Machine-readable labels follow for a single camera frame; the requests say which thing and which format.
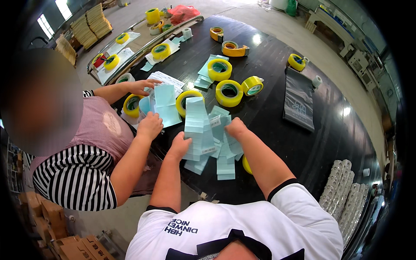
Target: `packing table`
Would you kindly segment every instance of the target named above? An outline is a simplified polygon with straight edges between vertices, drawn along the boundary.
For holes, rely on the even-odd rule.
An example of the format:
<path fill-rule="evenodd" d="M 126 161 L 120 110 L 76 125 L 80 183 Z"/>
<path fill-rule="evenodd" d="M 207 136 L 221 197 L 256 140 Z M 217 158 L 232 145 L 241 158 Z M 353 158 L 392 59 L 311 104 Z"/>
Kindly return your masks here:
<path fill-rule="evenodd" d="M 233 118 L 240 117 L 287 164 L 316 200 L 322 194 L 336 159 L 351 161 L 355 173 L 354 182 L 369 184 L 370 187 L 381 182 L 376 152 L 363 123 L 341 91 L 313 61 L 302 73 L 311 79 L 319 75 L 323 81 L 312 93 L 314 132 L 282 118 L 287 59 L 291 53 L 300 54 L 275 37 L 247 24 L 213 15 L 192 25 L 193 37 L 181 42 L 178 52 L 156 64 L 149 72 L 140 70 L 146 59 L 139 61 L 129 72 L 136 80 L 146 79 L 152 72 L 161 71 L 185 82 L 184 91 L 192 89 L 203 94 L 209 113 L 214 105 L 220 106 L 215 99 L 218 82 L 214 82 L 208 89 L 193 87 L 192 83 L 198 78 L 198 70 L 210 54 L 223 55 L 221 44 L 210 38 L 211 27 L 222 27 L 224 40 L 250 48 L 249 56 L 230 57 L 229 62 L 233 66 L 230 79 L 239 83 L 253 75 L 264 79 L 264 89 L 260 93 L 251 97 L 243 96 L 237 106 L 223 108 L 229 110 Z M 127 96 L 128 94 L 114 104 L 119 112 Z M 152 152 L 161 159 L 173 138 L 184 130 L 184 122 L 164 130 L 164 134 L 160 134 L 151 146 Z M 208 201 L 216 199 L 220 203 L 242 204 L 264 200 L 254 177 L 244 170 L 242 160 L 235 163 L 235 180 L 227 181 L 217 180 L 215 158 L 209 158 L 202 175 L 183 168 L 183 165 L 184 161 L 181 162 L 182 181 L 199 194 L 205 192 Z M 364 168 L 370 168 L 370 176 L 363 177 Z M 362 219 L 368 217 L 365 212 L 370 197 L 365 204 Z"/>

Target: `striped shirt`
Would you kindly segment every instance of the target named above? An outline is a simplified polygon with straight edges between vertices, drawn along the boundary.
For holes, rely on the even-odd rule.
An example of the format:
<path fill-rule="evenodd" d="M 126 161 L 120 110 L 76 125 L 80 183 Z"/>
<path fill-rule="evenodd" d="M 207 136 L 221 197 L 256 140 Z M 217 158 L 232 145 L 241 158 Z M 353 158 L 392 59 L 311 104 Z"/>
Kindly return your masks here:
<path fill-rule="evenodd" d="M 94 92 L 84 91 L 84 97 Z M 106 151 L 76 145 L 45 160 L 33 173 L 33 185 L 45 198 L 64 208 L 98 211 L 117 207 L 110 181 L 114 159 Z"/>

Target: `pink apron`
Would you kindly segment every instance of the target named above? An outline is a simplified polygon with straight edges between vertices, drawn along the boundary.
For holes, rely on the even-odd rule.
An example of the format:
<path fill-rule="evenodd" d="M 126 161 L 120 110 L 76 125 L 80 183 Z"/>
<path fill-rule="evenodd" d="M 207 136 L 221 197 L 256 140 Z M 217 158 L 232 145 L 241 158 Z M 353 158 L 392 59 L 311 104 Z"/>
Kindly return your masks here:
<path fill-rule="evenodd" d="M 133 141 L 129 126 L 102 97 L 84 97 L 81 124 L 72 141 L 64 148 L 85 144 L 98 147 L 111 154 L 116 165 Z M 49 156 L 40 156 L 30 164 L 30 175 Z M 146 166 L 132 195 L 151 194 L 159 173 L 161 162 L 152 153 L 147 157 Z"/>

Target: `concrete floor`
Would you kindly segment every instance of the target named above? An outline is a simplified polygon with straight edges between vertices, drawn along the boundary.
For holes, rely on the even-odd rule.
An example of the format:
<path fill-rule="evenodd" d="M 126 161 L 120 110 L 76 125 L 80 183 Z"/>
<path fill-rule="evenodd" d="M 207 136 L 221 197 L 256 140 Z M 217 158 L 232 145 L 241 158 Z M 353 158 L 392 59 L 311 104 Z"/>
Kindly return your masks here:
<path fill-rule="evenodd" d="M 144 17 L 144 12 L 153 7 L 193 5 L 204 17 L 220 14 L 244 22 L 261 31 L 273 35 L 294 48 L 302 55 L 308 57 L 317 65 L 342 91 L 346 99 L 361 118 L 371 141 L 377 152 L 381 168 L 385 165 L 384 135 L 381 126 L 381 112 L 371 93 L 365 91 L 362 83 L 351 68 L 319 37 L 311 34 L 304 28 L 300 18 L 288 16 L 282 12 L 266 12 L 257 5 L 257 0 L 130 0 L 128 7 L 112 7 L 104 11 L 106 18 L 113 26 L 113 34 L 93 47 L 89 52 L 78 52 L 77 72 L 84 89 L 95 89 L 100 85 L 86 73 L 87 63 L 112 38 L 120 34 L 130 25 Z M 197 194 L 183 187 L 183 206 L 189 201 L 196 201 Z M 99 233 L 101 230 L 112 230 L 114 239 L 119 246 L 126 250 L 129 241 L 136 232 L 140 215 L 149 202 L 149 196 L 129 199 L 122 207 L 115 210 L 100 212 L 71 212 L 77 221 L 73 229 L 80 235 Z"/>

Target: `metal rail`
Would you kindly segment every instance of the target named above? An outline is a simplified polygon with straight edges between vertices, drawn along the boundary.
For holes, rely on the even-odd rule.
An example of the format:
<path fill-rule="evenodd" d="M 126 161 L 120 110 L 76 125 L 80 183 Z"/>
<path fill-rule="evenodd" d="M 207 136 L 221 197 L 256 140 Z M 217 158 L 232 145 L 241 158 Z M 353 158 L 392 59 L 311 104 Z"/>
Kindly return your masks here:
<path fill-rule="evenodd" d="M 128 32 L 129 30 L 133 30 L 133 28 L 138 25 L 139 23 L 145 21 L 146 18 L 143 18 L 142 20 L 138 21 L 137 23 L 133 24 L 132 26 L 130 26 L 129 28 L 127 28 L 124 32 Z M 96 74 L 95 71 L 92 70 L 92 67 L 90 67 L 90 65 L 92 65 L 92 61 L 94 60 L 94 58 L 92 58 L 90 60 L 90 62 L 87 65 L 87 73 L 91 75 L 91 77 L 93 77 L 100 85 L 102 86 L 106 86 L 108 83 L 110 83 L 114 78 L 116 78 L 123 70 L 125 70 L 126 66 L 128 64 L 130 64 L 132 61 L 134 61 L 137 57 L 141 56 L 143 53 L 150 51 L 151 48 L 154 47 L 154 45 L 156 45 L 157 42 L 159 42 L 161 39 L 167 39 L 168 36 L 170 36 L 174 31 L 176 31 L 179 28 L 184 27 L 186 24 L 190 23 L 190 22 L 194 22 L 194 21 L 203 21 L 204 17 L 202 15 L 197 15 L 185 22 L 181 22 L 178 25 L 172 26 L 169 30 L 159 34 L 156 38 L 154 38 L 153 40 L 151 40 L 150 42 L 146 43 L 140 50 L 138 50 L 137 52 L 135 52 L 131 57 L 129 57 L 126 61 L 123 62 L 123 64 L 121 66 L 119 66 L 114 73 L 104 82 L 101 83 L 101 80 L 98 78 L 98 75 Z M 116 38 L 114 38 L 112 41 L 110 41 L 110 43 L 108 43 L 104 48 L 101 49 L 100 53 L 104 53 L 105 50 L 115 42 Z"/>

